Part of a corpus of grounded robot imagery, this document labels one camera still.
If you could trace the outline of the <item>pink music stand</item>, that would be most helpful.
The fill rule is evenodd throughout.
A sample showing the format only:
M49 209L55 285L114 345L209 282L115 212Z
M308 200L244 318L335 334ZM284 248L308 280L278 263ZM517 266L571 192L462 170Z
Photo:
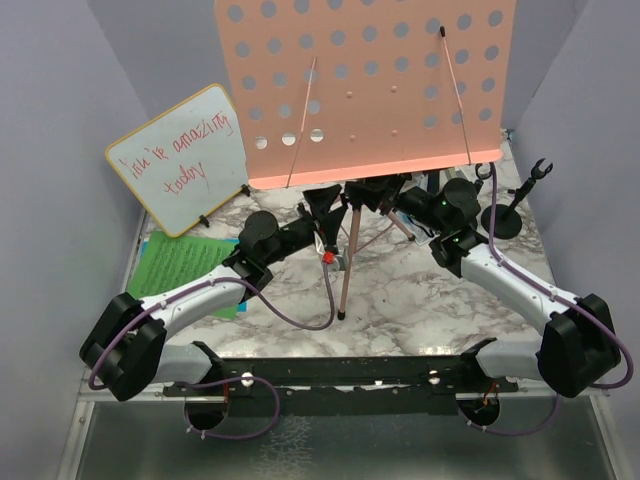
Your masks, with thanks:
M218 1L257 189L500 156L512 1Z

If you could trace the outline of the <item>black mic stand front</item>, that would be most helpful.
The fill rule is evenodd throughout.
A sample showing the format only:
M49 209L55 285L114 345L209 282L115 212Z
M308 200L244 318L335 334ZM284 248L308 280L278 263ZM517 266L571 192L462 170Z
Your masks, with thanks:
M509 240L517 237L521 232L523 222L520 214L516 211L516 207L527 197L536 183L553 170L553 163L542 169L541 166L544 162L545 158L539 159L532 167L530 175L524 183L517 189L508 190L508 193L513 196L508 205L499 203L497 195L492 195L491 203L483 211L480 220L487 232L493 229L495 238Z

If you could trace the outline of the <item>green sheet music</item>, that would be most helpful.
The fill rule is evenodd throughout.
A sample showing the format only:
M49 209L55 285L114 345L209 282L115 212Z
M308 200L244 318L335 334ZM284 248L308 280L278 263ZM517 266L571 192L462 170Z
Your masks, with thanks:
M236 244L236 239L170 238L154 231L143 243L126 291L141 299L197 280L220 265Z

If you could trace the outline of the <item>blue toy microphone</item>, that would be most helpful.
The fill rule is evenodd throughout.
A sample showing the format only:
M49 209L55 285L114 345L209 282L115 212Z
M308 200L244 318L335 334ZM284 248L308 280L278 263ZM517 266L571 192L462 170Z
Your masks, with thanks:
M440 174L438 172L423 173L418 181L418 186L432 194L437 193L440 185Z

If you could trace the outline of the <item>black microphone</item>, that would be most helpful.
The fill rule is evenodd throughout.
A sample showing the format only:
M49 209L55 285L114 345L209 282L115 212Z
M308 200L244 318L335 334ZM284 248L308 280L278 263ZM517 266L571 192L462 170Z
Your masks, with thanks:
M456 170L453 168L441 170L439 172L441 186L444 186L449 180L456 177Z

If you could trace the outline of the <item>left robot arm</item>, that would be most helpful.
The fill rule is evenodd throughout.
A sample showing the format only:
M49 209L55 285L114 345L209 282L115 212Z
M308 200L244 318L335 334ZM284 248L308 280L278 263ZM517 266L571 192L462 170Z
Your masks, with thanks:
M129 400L157 382L166 341L218 310L241 304L272 280L270 265L320 241L328 267L348 204L341 186L306 190L298 218L284 226L269 211L251 213L231 254L220 265L180 287L143 299L123 292L107 304L79 357L89 368L88 386Z

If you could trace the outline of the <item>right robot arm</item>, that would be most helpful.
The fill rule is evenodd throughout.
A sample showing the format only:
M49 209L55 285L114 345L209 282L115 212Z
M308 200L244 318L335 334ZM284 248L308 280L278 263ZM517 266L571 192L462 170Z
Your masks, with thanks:
M467 389L481 391L495 378L515 377L543 381L574 398L620 363L607 303L547 284L502 254L476 229L480 205L471 182L454 178L436 195L419 187L396 190L383 203L435 232L429 247L440 267L495 295L541 337L475 346L459 367Z

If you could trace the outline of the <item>white remote packet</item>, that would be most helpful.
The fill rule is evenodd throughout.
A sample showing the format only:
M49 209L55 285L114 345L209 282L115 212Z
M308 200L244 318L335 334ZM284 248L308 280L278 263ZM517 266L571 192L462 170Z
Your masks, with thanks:
M432 229L422 225L412 217L403 214L402 219L409 230L414 234L415 241L418 245L429 244L436 237L436 233Z

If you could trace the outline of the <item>yellow framed whiteboard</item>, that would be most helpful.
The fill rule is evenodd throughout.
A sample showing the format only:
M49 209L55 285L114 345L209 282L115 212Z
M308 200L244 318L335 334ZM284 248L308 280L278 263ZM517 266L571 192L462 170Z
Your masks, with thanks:
M183 235L248 185L236 111L219 84L109 145L105 158L169 237Z

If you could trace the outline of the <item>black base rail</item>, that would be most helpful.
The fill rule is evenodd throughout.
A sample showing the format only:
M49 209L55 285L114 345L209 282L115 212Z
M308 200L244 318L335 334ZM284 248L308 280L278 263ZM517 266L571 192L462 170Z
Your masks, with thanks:
M197 389L174 381L163 393L206 402L211 409L226 407L234 416L266 416L276 401L284 415L454 415L458 396L475 399L518 389L504 378L487 377L473 353L222 358L204 384Z

